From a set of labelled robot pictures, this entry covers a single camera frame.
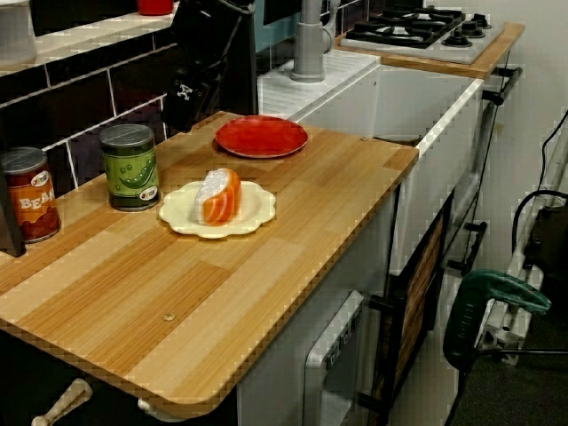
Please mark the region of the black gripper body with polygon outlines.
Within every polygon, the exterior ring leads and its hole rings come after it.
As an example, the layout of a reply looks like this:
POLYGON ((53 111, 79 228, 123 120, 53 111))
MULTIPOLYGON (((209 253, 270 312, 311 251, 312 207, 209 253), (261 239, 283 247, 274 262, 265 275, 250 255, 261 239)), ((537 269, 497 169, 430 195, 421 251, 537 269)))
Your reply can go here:
POLYGON ((217 86, 226 69, 226 56, 232 43, 232 34, 214 31, 211 35, 198 31, 182 33, 171 30, 183 63, 174 72, 172 82, 186 86, 206 84, 217 86))

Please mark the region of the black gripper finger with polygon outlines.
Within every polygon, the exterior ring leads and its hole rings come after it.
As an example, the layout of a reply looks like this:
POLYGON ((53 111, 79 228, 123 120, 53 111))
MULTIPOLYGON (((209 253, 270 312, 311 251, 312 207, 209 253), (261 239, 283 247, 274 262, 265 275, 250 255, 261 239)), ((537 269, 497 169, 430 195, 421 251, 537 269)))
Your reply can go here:
POLYGON ((174 78, 164 99, 162 121, 178 131, 188 132, 209 102, 212 80, 174 78))

